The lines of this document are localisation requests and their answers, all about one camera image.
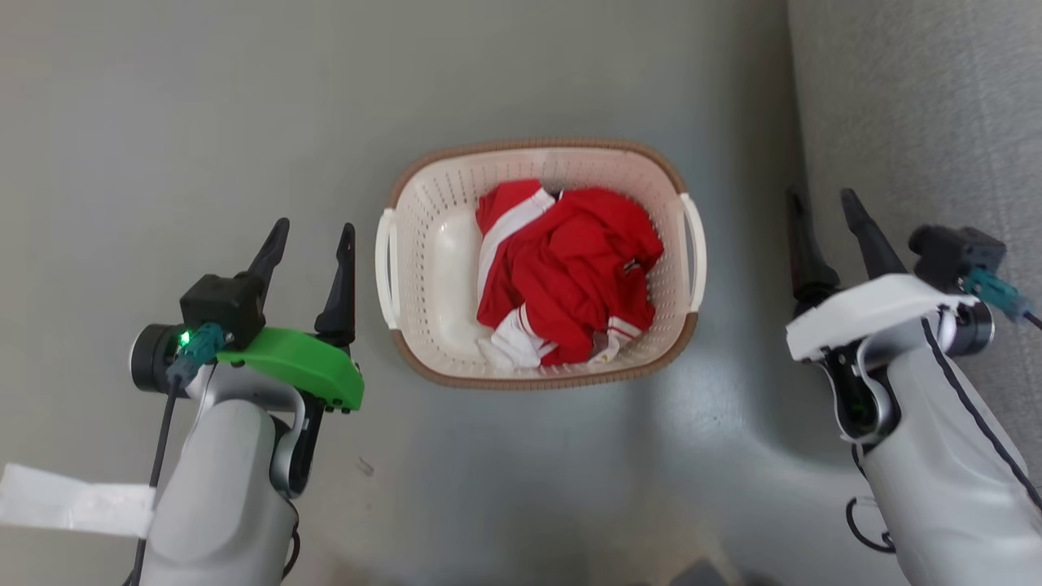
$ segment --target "basket handle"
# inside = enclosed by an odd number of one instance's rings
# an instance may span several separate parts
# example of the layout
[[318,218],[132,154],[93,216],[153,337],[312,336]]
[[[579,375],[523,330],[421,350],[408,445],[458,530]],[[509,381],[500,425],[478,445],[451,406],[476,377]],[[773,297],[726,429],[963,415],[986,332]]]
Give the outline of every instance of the basket handle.
[[394,210],[388,207],[376,226],[376,294],[380,299],[383,321],[398,329],[398,230]]
[[695,313],[702,304],[702,297],[705,296],[705,229],[702,228],[702,218],[698,215],[695,202],[691,201],[691,196],[687,193],[680,194],[680,203],[684,204],[684,217],[688,220],[688,227],[691,228],[692,250],[695,251],[695,274],[691,283],[691,312]]

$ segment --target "white plastic laundry basket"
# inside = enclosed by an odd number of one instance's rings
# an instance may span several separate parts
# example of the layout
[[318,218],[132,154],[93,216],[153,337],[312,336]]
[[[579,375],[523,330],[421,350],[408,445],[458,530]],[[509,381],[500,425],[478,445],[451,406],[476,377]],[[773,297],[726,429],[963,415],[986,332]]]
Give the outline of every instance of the white plastic laundry basket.
[[[477,200],[503,181],[532,177],[548,190],[597,186],[626,195],[659,233],[665,252],[648,274],[654,322],[612,362],[506,371],[478,351],[477,340],[492,329],[475,317]],[[552,139],[462,147],[424,157],[395,186],[376,230],[376,287],[398,349],[440,385],[529,390],[636,379],[672,362],[694,333],[705,235],[684,179],[646,146]]]

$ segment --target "black cable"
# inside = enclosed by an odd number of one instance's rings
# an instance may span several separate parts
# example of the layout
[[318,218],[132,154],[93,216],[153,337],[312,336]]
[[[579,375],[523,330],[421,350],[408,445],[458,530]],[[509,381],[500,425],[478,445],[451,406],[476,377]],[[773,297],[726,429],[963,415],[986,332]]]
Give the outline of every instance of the black cable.
[[1027,321],[1032,322],[1032,324],[1035,325],[1035,327],[1042,329],[1042,319],[1039,319],[1037,315],[1033,314],[1032,312],[1024,312],[1024,318],[1027,319]]
[[[853,465],[858,466],[858,471],[861,472],[861,475],[867,481],[868,477],[865,475],[865,468],[862,467],[861,460],[858,459],[858,444],[853,443],[850,444],[850,458],[853,459]],[[853,507],[857,504],[858,504],[857,496],[854,496],[853,498],[850,499],[849,503],[847,503],[847,511],[846,511],[847,527],[850,528],[850,533],[852,533],[853,536],[858,538],[858,541],[861,541],[866,546],[871,547],[872,550],[875,550],[880,554],[896,554],[897,548],[894,547],[894,541],[890,538],[889,531],[883,532],[883,542],[886,543],[885,546],[879,545],[878,543],[873,543],[871,540],[869,540],[861,533],[861,531],[858,529],[858,526],[853,522]]]
[[[148,479],[148,486],[155,488],[159,485],[159,472],[163,471],[163,458],[167,454],[167,437],[170,435],[170,420],[174,416],[174,402],[177,400],[177,393],[181,390],[181,377],[174,376],[171,381],[170,389],[167,391],[167,405],[163,410],[163,423],[159,424],[159,440],[155,445],[155,459],[152,461],[152,475]],[[133,571],[127,577],[124,585],[139,586],[141,584],[141,570],[145,563],[144,539],[138,540],[138,552],[133,558]]]
[[850,533],[861,541],[863,545],[870,550],[874,550],[880,554],[896,554],[897,550],[894,548],[894,542],[890,539],[890,532],[883,534],[883,542],[886,545],[879,545],[871,539],[865,537],[861,531],[858,530],[858,524],[853,522],[853,507],[858,504],[858,497],[854,496],[847,502],[846,516],[847,516],[847,527],[850,528]]
[[286,580],[286,577],[293,571],[293,566],[297,565],[297,557],[300,556],[300,534],[297,532],[300,528],[300,513],[297,512],[293,503],[287,500],[287,504],[293,509],[293,514],[297,515],[297,520],[293,523],[293,553],[290,554],[290,561],[286,562],[286,567],[282,568],[282,580]]
[[[1036,321],[1038,320],[1038,318],[1036,318],[1034,315],[1031,316],[1028,319],[1032,319],[1032,323],[1036,323]],[[951,365],[949,365],[948,361],[945,360],[944,353],[941,351],[940,346],[937,345],[937,340],[934,338],[934,333],[933,329],[931,328],[929,322],[925,319],[922,320],[922,331],[926,335],[926,342],[929,343],[931,349],[934,350],[934,359],[937,361],[937,364],[941,367],[941,370],[944,372],[944,377],[948,380],[948,384],[951,385],[953,389],[956,389],[956,393],[959,395],[959,400],[962,401],[963,407],[966,408],[966,411],[968,411],[969,414],[973,416],[973,420],[976,422],[977,428],[981,429],[981,433],[983,433],[985,437],[988,438],[989,441],[991,441],[991,445],[994,446],[995,451],[998,454],[998,457],[1001,458],[1002,461],[1006,462],[1008,466],[1010,466],[1010,470],[1013,471],[1013,475],[1016,477],[1017,482],[1019,482],[1020,485],[1024,487],[1024,490],[1027,491],[1027,497],[1031,498],[1033,504],[1035,504],[1035,507],[1038,508],[1039,512],[1042,512],[1042,497],[1039,497],[1038,490],[1036,490],[1035,487],[1032,486],[1032,483],[1031,481],[1027,480],[1027,477],[1024,474],[1024,471],[1020,469],[1020,466],[1017,465],[1017,462],[1013,459],[1012,456],[1010,456],[1010,453],[1006,449],[1006,446],[1002,445],[1002,442],[1000,442],[998,438],[995,436],[995,432],[992,432],[991,428],[988,426],[988,423],[984,420],[984,417],[981,415],[981,412],[977,411],[976,406],[974,406],[973,402],[970,400],[970,397],[966,395],[966,390],[963,389],[962,384],[959,383],[959,379],[956,376],[954,371],[951,370]]]
[[865,468],[862,467],[861,460],[858,460],[858,444],[855,443],[850,444],[850,458],[853,459],[853,465],[858,466],[858,471],[861,472],[861,477],[867,481],[868,477],[865,475]]

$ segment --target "brown basket rim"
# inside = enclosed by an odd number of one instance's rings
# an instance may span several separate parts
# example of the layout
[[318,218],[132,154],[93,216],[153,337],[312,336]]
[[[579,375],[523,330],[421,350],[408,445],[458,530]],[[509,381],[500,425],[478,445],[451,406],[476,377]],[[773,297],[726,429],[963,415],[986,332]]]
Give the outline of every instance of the brown basket rim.
[[[661,152],[658,150],[637,143],[634,141],[616,140],[616,139],[597,139],[597,138],[556,138],[556,139],[521,139],[521,140],[507,140],[507,141],[494,141],[487,143],[478,143],[472,145],[465,145],[453,148],[446,148],[433,151],[416,161],[410,165],[402,174],[395,181],[394,188],[391,191],[391,207],[398,206],[398,200],[401,199],[401,194],[405,190],[405,186],[408,184],[420,170],[423,168],[438,163],[439,161],[444,161],[446,158],[455,158],[457,156],[467,156],[470,154],[479,154],[483,152],[495,152],[501,150],[522,150],[522,149],[547,149],[547,148],[601,148],[607,150],[624,150],[627,152],[632,152],[640,154],[645,158],[650,160],[652,163],[659,166],[664,173],[669,177],[669,180],[673,184],[673,188],[676,189],[677,195],[681,193],[687,193],[687,184],[684,182],[684,177],[677,172],[673,164],[670,163]],[[442,374],[429,368],[423,364],[420,359],[416,357],[413,349],[408,347],[408,343],[405,341],[405,335],[401,333],[400,328],[392,329],[391,337],[394,340],[395,346],[397,346],[398,351],[401,352],[405,362],[416,370],[421,376],[443,387],[454,387],[458,389],[487,389],[496,391],[538,391],[538,390],[548,390],[548,389],[563,389],[571,387],[584,387],[588,385],[599,385],[602,383],[617,383],[620,381],[631,381],[634,379],[640,379],[643,376],[648,376],[653,374],[674,360],[676,357],[684,351],[688,343],[691,341],[692,336],[694,336],[695,327],[698,324],[698,312],[689,313],[684,320],[684,326],[680,328],[680,334],[677,336],[676,341],[673,345],[669,347],[666,352],[659,357],[658,359],[644,364],[641,366],[634,366],[630,368],[623,368],[621,370],[615,370],[612,372],[601,372],[597,374],[580,374],[574,376],[561,376],[554,379],[468,379],[464,376],[449,376],[447,374]]]

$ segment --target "white stripe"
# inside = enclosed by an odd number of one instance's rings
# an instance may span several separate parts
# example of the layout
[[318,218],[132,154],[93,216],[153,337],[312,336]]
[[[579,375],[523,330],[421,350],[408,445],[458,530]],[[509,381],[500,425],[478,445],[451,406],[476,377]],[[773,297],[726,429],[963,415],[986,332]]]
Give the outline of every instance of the white stripe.
[[521,318],[521,329],[524,329],[525,334],[529,336],[536,336],[536,332],[531,328],[531,323],[528,321],[528,303],[521,303],[521,310],[518,312],[518,316]]
[[485,282],[489,278],[489,271],[492,270],[492,263],[496,260],[496,251],[499,245],[507,238],[517,234],[518,230],[534,222],[542,216],[551,205],[556,203],[546,190],[539,188],[528,199],[511,207],[505,214],[500,216],[492,229],[485,235],[481,241],[481,251],[477,255],[477,296],[485,294]]
[[607,326],[614,327],[623,334],[628,334],[634,338],[641,335],[641,328],[637,327],[632,323],[623,320],[621,317],[610,317],[607,318]]
[[619,338],[620,340],[625,340],[626,342],[628,342],[628,341],[630,341],[630,340],[634,339],[634,337],[630,336],[629,334],[625,334],[625,333],[619,332],[618,329],[615,329],[614,327],[609,327],[607,328],[607,335],[609,336],[615,336],[616,338]]
[[541,347],[536,353],[539,355],[539,359],[540,360],[543,360],[543,357],[545,357],[546,355],[552,352],[555,349],[557,349],[557,343],[556,342],[547,342],[547,343],[543,344],[543,347]]

